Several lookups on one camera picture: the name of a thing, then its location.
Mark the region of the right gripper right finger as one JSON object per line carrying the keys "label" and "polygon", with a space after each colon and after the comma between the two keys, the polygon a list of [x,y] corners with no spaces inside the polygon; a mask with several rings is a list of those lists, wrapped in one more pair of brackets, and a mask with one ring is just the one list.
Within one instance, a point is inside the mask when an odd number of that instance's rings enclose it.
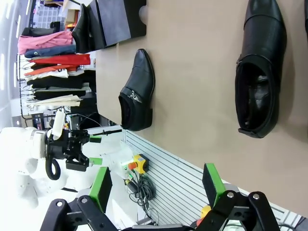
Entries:
{"label": "right gripper right finger", "polygon": [[230,220],[240,222],[245,231],[278,231],[276,217],[264,193],[247,196],[227,190],[213,163],[205,163],[202,183],[211,210],[197,226],[197,231],[222,231]]}

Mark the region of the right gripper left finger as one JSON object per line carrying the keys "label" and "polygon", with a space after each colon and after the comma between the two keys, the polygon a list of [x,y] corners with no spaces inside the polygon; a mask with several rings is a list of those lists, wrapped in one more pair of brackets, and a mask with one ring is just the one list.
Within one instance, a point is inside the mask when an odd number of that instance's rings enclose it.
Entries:
{"label": "right gripper left finger", "polygon": [[88,225],[92,231],[116,231],[107,217],[106,208],[112,188],[108,167],[101,167],[88,195],[81,195],[68,203],[64,199],[53,200],[41,225],[42,231],[76,231],[78,226]]}

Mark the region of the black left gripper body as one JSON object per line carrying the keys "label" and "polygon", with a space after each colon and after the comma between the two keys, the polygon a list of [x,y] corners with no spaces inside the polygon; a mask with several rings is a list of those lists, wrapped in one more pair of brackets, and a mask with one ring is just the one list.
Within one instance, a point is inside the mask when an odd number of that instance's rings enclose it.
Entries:
{"label": "black left gripper body", "polygon": [[82,145],[85,143],[84,130],[63,130],[60,138],[47,140],[47,156],[54,159],[84,160]]}

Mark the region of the black green finger of the left gripper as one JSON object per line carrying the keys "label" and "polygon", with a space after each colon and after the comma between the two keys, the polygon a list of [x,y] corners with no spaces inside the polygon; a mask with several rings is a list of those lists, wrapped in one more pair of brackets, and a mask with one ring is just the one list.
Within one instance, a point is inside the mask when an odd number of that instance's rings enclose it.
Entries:
{"label": "black green finger of the left gripper", "polygon": [[102,158],[86,157],[84,154],[69,156],[65,162],[67,169],[81,172],[85,172],[88,167],[93,165],[101,165],[102,163]]}
{"label": "black green finger of the left gripper", "polygon": [[86,144],[88,142],[91,142],[91,143],[101,143],[102,141],[102,138],[100,136],[86,136],[86,137],[83,137],[81,139],[81,143],[82,144]]}

